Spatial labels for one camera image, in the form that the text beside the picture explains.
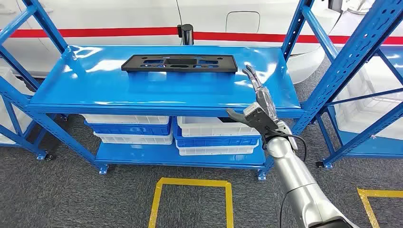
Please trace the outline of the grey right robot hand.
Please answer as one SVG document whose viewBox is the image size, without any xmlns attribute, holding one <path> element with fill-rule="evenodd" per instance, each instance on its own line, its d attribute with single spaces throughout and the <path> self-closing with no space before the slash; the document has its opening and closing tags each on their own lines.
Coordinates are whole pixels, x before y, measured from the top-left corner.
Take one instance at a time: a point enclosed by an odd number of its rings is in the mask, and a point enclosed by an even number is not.
<svg viewBox="0 0 403 228">
<path fill-rule="evenodd" d="M 269 90 L 262 85 L 260 82 L 257 73 L 255 69 L 250 66 L 246 65 L 246 68 L 244 68 L 243 73 L 245 73 L 249 80 L 252 83 L 252 86 L 254 88 L 255 94 L 256 94 L 256 101 L 264 111 L 264 113 L 272 120 L 274 123 L 278 122 L 278 116 L 277 112 L 275 109 L 274 102 L 271 98 L 271 95 L 269 93 Z M 250 123 L 245 119 L 245 114 L 240 114 L 235 112 L 231 108 L 227 108 L 226 112 L 232 120 L 235 122 L 243 123 L 245 125 L 251 126 Z"/>
</svg>

